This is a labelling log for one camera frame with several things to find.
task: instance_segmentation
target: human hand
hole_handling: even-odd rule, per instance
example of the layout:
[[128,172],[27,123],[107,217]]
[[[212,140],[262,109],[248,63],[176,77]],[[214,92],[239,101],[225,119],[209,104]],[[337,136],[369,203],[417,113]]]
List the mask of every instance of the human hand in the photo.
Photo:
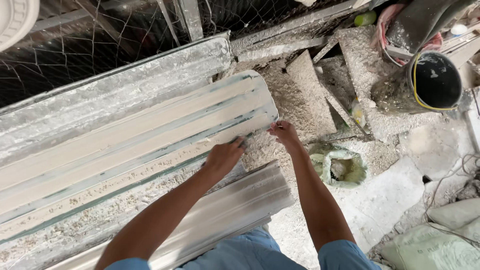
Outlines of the human hand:
[[208,170],[220,181],[233,169],[244,153],[245,146],[240,146],[244,139],[244,137],[238,137],[232,143],[215,145],[208,154],[202,169]]
[[267,132],[277,136],[275,141],[283,144],[290,155],[299,149],[304,149],[295,127],[290,122],[278,120],[276,123],[271,123]]

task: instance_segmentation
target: person's right hand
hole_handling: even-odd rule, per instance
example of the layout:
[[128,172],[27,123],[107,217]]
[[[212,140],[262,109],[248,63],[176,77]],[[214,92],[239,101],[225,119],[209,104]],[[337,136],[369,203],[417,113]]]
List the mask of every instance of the person's right hand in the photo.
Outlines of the person's right hand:
[[283,144],[290,155],[304,149],[295,127],[287,121],[278,120],[276,123],[271,123],[267,132],[277,136],[275,141]]

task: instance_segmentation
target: yellow rope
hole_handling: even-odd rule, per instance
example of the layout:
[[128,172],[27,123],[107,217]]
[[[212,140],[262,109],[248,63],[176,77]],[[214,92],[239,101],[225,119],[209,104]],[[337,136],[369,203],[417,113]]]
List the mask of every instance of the yellow rope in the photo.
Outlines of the yellow rope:
[[453,109],[456,109],[456,106],[453,107],[453,108],[434,108],[434,107],[427,106],[427,105],[420,102],[419,97],[417,95],[417,62],[418,62],[419,58],[420,58],[420,54],[417,54],[417,57],[415,59],[415,63],[413,64],[413,94],[414,94],[417,102],[422,107],[427,108],[427,109],[431,109],[431,110],[453,110]]

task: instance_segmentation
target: human arm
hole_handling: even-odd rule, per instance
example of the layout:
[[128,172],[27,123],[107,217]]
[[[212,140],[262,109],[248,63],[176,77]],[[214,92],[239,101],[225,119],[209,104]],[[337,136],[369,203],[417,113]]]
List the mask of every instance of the human arm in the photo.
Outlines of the human arm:
[[278,137],[276,141],[285,146],[292,158],[300,205],[317,252],[323,245],[335,240],[355,243],[340,207],[313,169],[295,127],[287,121],[277,121],[267,131]]
[[240,146],[242,141],[240,137],[231,144],[214,146],[197,173],[153,202],[120,230],[95,270],[127,258],[148,260],[202,195],[235,166],[244,152]]

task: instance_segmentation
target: white plaster cornice strip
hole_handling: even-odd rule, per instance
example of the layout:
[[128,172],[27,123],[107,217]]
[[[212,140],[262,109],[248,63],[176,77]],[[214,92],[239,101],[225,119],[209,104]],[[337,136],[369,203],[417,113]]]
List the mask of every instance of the white plaster cornice strip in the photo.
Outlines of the white plaster cornice strip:
[[0,240],[181,168],[278,118],[263,78],[244,71],[0,168]]
[[[150,258],[152,270],[175,268],[213,248],[220,240],[266,223],[294,199],[278,161],[201,198]],[[92,269],[108,242],[48,270]]]

